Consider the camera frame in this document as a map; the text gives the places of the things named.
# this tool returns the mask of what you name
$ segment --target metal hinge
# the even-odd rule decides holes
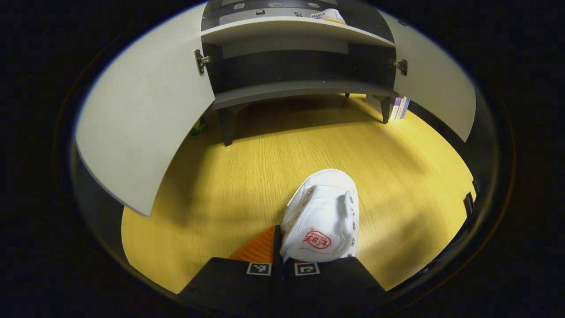
[[[392,68],[398,68],[402,75],[408,74],[408,61],[405,59],[401,59],[400,62],[395,62],[394,60],[390,61],[390,66]]]
[[[198,67],[198,73],[200,73],[200,75],[204,74],[204,65],[212,62],[212,58],[209,56],[203,57],[202,54],[200,53],[200,50],[198,49],[194,50],[194,57],[196,58],[196,66]]]

